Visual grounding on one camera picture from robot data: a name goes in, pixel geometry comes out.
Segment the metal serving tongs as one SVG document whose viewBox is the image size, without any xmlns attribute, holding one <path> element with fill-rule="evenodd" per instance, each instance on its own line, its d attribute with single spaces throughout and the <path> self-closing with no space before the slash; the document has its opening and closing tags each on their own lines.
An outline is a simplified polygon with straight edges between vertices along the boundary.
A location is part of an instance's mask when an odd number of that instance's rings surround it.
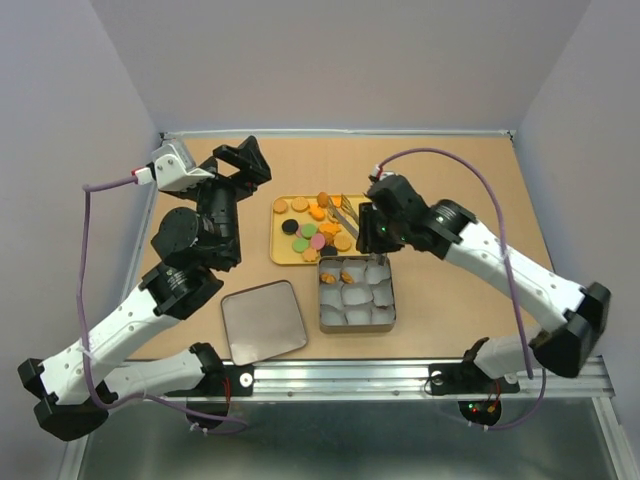
<svg viewBox="0 0 640 480">
<path fill-rule="evenodd" d="M 327 209 L 354 239 L 358 238 L 359 216 L 347 196 L 340 195 L 340 205 L 336 204 L 333 197 L 329 197 Z"/>
</svg>

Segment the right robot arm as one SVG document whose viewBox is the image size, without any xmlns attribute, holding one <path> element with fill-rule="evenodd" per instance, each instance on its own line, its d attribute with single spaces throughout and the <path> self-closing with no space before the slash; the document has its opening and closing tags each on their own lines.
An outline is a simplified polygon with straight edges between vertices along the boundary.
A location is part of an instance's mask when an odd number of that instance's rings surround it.
<svg viewBox="0 0 640 480">
<path fill-rule="evenodd" d="M 611 302 L 599 282 L 567 280 L 516 249 L 452 200 L 428 205 L 402 175 L 372 178 L 359 207 L 357 249 L 386 255 L 409 245 L 459 267 L 509 297 L 515 314 L 537 323 L 511 337 L 484 337 L 468 349 L 455 374 L 482 390 L 506 374 L 545 368 L 576 378 L 603 335 Z"/>
</svg>

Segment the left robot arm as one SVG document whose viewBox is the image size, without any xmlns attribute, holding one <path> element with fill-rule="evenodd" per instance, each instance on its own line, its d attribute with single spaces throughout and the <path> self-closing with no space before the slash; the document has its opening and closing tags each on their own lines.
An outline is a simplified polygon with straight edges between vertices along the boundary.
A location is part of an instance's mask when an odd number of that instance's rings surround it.
<svg viewBox="0 0 640 480">
<path fill-rule="evenodd" d="M 136 365 L 129 357 L 190 318 L 221 289 L 220 274 L 241 260 L 238 205 L 271 178 L 254 136 L 216 147 L 196 162 L 184 143 L 161 144 L 134 169 L 129 185 L 153 185 L 181 200 L 162 219 L 151 245 L 157 264 L 121 303 L 76 342 L 18 367 L 35 396 L 40 428 L 62 441 L 85 437 L 132 401 L 168 405 L 174 393 L 232 395 L 232 380 L 214 347 L 197 342 L 173 356 Z"/>
</svg>

